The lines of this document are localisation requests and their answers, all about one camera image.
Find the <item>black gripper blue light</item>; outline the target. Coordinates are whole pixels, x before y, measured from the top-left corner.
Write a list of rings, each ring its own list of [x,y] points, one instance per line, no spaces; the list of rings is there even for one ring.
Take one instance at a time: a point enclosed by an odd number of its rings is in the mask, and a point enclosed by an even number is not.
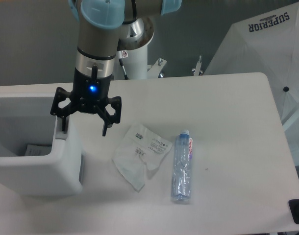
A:
[[[112,76],[97,77],[97,69],[91,71],[91,75],[85,75],[75,69],[73,89],[71,92],[61,87],[57,87],[50,110],[50,114],[62,119],[61,130],[67,130],[67,117],[75,112],[98,114],[104,121],[102,135],[106,136],[108,128],[119,124],[121,121],[122,98],[116,96],[108,98],[110,81]],[[63,108],[59,103],[69,99],[70,102]],[[110,105],[114,114],[109,114],[106,106]]]

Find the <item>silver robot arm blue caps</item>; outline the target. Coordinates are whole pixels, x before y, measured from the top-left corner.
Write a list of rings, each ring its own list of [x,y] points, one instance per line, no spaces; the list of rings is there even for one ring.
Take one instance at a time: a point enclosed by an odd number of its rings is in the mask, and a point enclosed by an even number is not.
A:
[[[124,27],[152,15],[165,15],[181,7],[180,0],[71,0],[69,5],[79,21],[73,89],[58,87],[51,115],[62,120],[75,112],[98,114],[103,132],[121,121],[122,99],[108,97],[116,53],[126,41]]]

